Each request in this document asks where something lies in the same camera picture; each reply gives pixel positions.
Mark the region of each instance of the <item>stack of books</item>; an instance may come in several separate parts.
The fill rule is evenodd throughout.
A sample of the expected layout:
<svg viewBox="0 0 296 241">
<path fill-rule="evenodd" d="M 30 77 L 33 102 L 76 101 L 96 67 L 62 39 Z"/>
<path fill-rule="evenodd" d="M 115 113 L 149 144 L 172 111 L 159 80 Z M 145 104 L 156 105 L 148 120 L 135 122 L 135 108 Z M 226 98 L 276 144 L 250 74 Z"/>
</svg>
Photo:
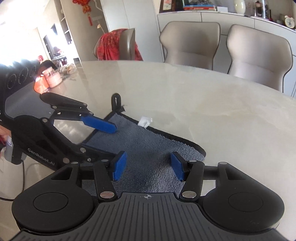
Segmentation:
<svg viewBox="0 0 296 241">
<path fill-rule="evenodd" d="M 185 5 L 183 10 L 217 11 L 215 5 Z"/>
</svg>

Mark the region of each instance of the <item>red tassel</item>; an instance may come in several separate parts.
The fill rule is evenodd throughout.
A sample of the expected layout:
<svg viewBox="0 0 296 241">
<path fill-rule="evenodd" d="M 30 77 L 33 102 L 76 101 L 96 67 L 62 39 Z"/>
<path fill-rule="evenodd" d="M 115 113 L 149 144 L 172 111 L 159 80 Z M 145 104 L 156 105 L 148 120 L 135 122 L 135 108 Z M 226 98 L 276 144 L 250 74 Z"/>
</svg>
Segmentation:
<svg viewBox="0 0 296 241">
<path fill-rule="evenodd" d="M 88 14 L 88 18 L 89 18 L 89 23 L 90 23 L 90 25 L 92 26 L 93 24 L 92 24 L 92 20 L 91 20 L 91 17 L 90 17 L 89 14 Z"/>
</svg>

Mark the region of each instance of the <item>white tag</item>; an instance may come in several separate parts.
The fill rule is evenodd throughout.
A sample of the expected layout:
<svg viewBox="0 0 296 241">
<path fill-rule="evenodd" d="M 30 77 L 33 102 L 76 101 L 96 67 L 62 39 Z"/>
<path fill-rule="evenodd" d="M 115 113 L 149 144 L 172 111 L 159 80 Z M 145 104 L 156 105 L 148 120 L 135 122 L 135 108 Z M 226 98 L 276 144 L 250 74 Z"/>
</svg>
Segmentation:
<svg viewBox="0 0 296 241">
<path fill-rule="evenodd" d="M 142 118 L 138 123 L 138 126 L 144 127 L 146 129 L 151 123 L 152 123 L 152 118 L 142 116 Z"/>
</svg>

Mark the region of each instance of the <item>dining table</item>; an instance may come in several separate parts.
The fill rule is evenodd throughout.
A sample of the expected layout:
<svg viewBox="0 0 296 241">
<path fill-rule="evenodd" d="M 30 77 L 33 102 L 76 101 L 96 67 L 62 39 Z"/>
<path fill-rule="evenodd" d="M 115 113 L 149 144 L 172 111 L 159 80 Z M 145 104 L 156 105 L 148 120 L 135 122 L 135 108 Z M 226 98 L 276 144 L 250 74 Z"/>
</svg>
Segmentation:
<svg viewBox="0 0 296 241">
<path fill-rule="evenodd" d="M 124 114 L 200 145 L 204 163 L 227 162 L 277 193 L 285 205 L 277 231 L 296 239 L 296 101 L 264 85 L 207 69 L 144 61 L 85 61 L 51 92 L 87 103 L 99 118 L 118 93 Z M 93 129 L 82 122 L 55 121 L 73 143 Z M 27 157 L 25 187 L 53 171 Z M 20 191 L 22 167 L 0 161 L 0 191 Z M 215 187 L 204 181 L 202 195 Z M 0 201 L 0 237 L 19 231 L 11 202 Z"/>
</svg>

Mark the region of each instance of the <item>ceiling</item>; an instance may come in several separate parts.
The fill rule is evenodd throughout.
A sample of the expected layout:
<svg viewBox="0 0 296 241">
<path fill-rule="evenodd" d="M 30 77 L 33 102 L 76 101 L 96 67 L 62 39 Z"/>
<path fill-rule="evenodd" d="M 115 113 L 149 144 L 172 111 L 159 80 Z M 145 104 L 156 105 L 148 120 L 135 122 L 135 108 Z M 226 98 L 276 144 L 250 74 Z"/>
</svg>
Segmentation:
<svg viewBox="0 0 296 241">
<path fill-rule="evenodd" d="M 37 27 L 50 0 L 0 0 L 0 37 Z"/>
</svg>

